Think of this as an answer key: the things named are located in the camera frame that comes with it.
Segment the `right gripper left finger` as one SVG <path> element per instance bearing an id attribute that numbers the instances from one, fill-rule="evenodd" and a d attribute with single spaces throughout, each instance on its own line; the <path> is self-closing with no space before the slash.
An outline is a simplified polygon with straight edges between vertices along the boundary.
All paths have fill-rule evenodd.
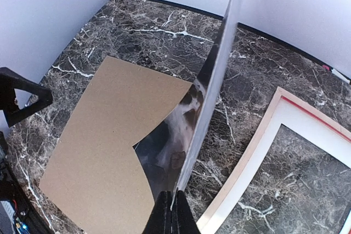
<path id="1" fill-rule="evenodd" d="M 171 234 L 171 203 L 171 193 L 161 191 L 142 234 Z"/>

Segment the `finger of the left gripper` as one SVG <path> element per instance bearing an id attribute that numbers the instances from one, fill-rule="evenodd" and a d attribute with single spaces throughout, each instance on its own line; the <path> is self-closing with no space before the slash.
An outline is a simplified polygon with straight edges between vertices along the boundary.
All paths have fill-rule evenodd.
<path id="1" fill-rule="evenodd" d="M 1 67 L 1 111 L 9 128 L 52 103 L 49 88 Z"/>

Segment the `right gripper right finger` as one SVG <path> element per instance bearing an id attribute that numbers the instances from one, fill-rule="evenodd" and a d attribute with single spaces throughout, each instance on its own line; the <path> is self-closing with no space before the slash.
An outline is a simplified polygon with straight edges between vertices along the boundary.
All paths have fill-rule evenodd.
<path id="1" fill-rule="evenodd" d="M 172 204 L 172 233 L 199 233 L 199 229 L 183 191 L 176 192 L 174 202 Z"/>

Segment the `landscape photo print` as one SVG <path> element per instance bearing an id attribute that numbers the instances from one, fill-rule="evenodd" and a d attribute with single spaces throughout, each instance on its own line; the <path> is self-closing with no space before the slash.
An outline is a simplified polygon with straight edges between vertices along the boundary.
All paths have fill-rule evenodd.
<path id="1" fill-rule="evenodd" d="M 133 146 L 153 198 L 185 189 L 206 136 L 233 48 L 242 0 L 229 0 L 204 65 L 171 113 Z"/>

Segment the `brown backing board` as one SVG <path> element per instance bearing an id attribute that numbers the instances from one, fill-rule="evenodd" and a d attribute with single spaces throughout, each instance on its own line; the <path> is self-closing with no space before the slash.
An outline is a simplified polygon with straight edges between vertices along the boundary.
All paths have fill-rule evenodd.
<path id="1" fill-rule="evenodd" d="M 87 233 L 141 233 L 154 198 L 133 150 L 190 83 L 106 57 L 71 114 L 39 187 Z"/>

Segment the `red wooden picture frame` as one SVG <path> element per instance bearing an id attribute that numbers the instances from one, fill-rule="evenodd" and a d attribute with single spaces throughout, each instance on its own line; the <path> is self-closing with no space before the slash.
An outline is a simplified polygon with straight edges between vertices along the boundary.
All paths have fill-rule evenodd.
<path id="1" fill-rule="evenodd" d="M 307 102 L 277 87 L 244 154 L 197 221 L 201 233 L 215 233 L 249 186 L 281 125 L 350 167 L 350 131 Z"/>

